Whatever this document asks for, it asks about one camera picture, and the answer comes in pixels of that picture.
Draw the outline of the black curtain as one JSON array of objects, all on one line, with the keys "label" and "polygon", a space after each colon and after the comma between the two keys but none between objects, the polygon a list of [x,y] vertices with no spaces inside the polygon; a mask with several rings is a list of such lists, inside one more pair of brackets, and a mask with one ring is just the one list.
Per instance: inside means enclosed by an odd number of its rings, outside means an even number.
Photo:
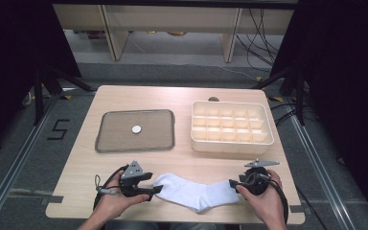
[{"label": "black curtain", "polygon": [[272,71],[290,66],[311,36],[310,96],[368,201],[368,0],[298,0]]},{"label": "black curtain", "polygon": [[54,0],[0,0],[0,136],[35,83],[53,67],[81,73],[53,7]]}]

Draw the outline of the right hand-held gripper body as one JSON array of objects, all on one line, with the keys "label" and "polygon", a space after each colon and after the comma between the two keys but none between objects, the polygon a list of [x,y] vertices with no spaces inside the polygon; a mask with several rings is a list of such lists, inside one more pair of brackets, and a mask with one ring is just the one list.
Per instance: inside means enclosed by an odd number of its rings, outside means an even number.
[{"label": "right hand-held gripper body", "polygon": [[279,165],[278,161],[268,161],[255,159],[250,163],[246,163],[246,171],[239,176],[241,184],[245,187],[252,195],[259,196],[265,192],[271,178],[266,169],[268,166]]}]

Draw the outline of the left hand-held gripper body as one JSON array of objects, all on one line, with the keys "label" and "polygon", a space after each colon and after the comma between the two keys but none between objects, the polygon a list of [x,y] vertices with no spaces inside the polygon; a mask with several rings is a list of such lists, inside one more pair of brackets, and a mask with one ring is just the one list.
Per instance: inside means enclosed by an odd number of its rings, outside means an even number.
[{"label": "left hand-held gripper body", "polygon": [[123,173],[119,179],[119,188],[124,196],[138,196],[142,193],[138,187],[141,177],[144,175],[143,169],[136,160],[123,168]]}]

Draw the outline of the grey rectangular tray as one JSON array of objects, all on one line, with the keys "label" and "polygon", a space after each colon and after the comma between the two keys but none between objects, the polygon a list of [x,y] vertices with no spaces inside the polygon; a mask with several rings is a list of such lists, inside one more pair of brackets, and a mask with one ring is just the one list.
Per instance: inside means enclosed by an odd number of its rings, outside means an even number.
[{"label": "grey rectangular tray", "polygon": [[[131,129],[140,126],[134,134]],[[174,114],[169,109],[106,112],[97,135],[96,152],[170,150],[174,147]]]}]

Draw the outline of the black metal stand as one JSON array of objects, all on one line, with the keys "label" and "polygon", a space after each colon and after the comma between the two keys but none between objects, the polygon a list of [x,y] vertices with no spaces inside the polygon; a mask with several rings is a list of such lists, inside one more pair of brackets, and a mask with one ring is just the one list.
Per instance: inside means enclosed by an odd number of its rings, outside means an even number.
[{"label": "black metal stand", "polygon": [[292,64],[291,66],[285,68],[284,70],[278,71],[272,74],[267,80],[259,82],[257,85],[253,86],[253,89],[263,89],[269,86],[275,81],[283,79],[283,83],[280,86],[279,92],[282,96],[290,96],[292,92],[296,96],[296,116],[300,125],[305,124],[303,118],[303,101],[304,101],[304,76],[302,70]]},{"label": "black metal stand", "polygon": [[81,80],[78,80],[71,75],[66,74],[64,71],[61,71],[58,68],[48,64],[40,65],[34,74],[34,123],[36,125],[42,120],[44,115],[43,88],[46,88],[51,97],[57,97],[63,93],[63,89],[60,86],[58,79],[68,81],[74,84],[77,88],[80,88],[86,92],[95,91],[94,87],[84,83]]}]

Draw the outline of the white sock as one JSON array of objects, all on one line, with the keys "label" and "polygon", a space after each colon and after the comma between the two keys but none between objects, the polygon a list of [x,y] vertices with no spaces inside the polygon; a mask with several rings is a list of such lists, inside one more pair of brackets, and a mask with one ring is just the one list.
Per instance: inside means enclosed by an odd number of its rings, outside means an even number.
[{"label": "white sock", "polygon": [[173,173],[164,173],[155,179],[153,186],[162,187],[161,192],[157,194],[158,197],[184,206],[196,213],[240,201],[236,191],[230,187],[228,181],[201,184]]}]

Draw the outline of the cream divided storage box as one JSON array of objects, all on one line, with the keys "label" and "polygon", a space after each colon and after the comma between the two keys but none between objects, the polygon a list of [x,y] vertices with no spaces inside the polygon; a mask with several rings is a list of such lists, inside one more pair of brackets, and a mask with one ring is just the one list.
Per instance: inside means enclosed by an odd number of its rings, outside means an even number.
[{"label": "cream divided storage box", "polygon": [[260,103],[194,102],[191,138],[192,148],[203,152],[260,155],[274,143]]}]

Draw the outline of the light wooden desk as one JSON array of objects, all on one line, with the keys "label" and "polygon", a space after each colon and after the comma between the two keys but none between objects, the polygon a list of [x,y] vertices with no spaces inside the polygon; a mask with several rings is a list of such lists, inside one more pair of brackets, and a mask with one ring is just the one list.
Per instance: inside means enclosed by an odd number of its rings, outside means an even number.
[{"label": "light wooden desk", "polygon": [[219,34],[226,62],[232,60],[235,36],[262,32],[284,35],[292,10],[261,8],[145,7],[55,4],[64,30],[103,31],[110,55],[121,58],[130,31]]}]

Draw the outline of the aluminium floor rail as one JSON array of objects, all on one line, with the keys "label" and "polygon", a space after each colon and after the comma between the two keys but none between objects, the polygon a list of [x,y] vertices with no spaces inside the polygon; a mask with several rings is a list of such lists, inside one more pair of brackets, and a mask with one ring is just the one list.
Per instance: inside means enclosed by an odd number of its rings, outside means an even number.
[{"label": "aluminium floor rail", "polygon": [[320,159],[317,149],[307,133],[306,128],[300,123],[300,120],[295,115],[291,116],[291,121],[310,160],[313,171],[330,203],[333,214],[335,215],[340,228],[342,230],[356,230],[349,211],[332,182],[330,175],[326,171],[326,168]]},{"label": "aluminium floor rail", "polygon": [[32,152],[32,149],[35,146],[38,136],[46,125],[50,113],[58,100],[59,96],[50,96],[47,99],[46,104],[43,105],[43,114],[37,121],[33,121],[33,125],[27,132],[26,139],[22,142],[21,148],[16,152],[16,155],[13,158],[12,162],[9,164],[4,177],[0,181],[0,211],[8,195],[11,192],[14,182],[16,181],[24,165],[26,164]]}]

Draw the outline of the person's right hand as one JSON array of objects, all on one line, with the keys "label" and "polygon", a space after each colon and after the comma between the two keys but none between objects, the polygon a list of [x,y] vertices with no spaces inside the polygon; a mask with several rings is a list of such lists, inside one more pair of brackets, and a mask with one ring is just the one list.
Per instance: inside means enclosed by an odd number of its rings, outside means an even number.
[{"label": "person's right hand", "polygon": [[256,217],[265,222],[283,222],[284,206],[278,190],[282,188],[280,176],[273,170],[268,170],[273,185],[269,185],[261,195],[252,195],[242,185],[238,185],[239,193],[247,200]]}]

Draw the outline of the person's left hand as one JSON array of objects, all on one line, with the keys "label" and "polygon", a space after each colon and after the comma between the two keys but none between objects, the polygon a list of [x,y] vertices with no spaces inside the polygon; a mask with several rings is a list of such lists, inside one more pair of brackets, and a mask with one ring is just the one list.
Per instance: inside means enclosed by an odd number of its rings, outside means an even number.
[{"label": "person's left hand", "polygon": [[127,208],[132,205],[140,204],[147,201],[149,195],[136,195],[132,197],[126,197],[120,194],[119,179],[123,172],[118,172],[108,183],[111,190],[116,191],[116,194],[102,195],[96,208],[93,211],[92,217],[100,222],[107,222],[120,216]]}]

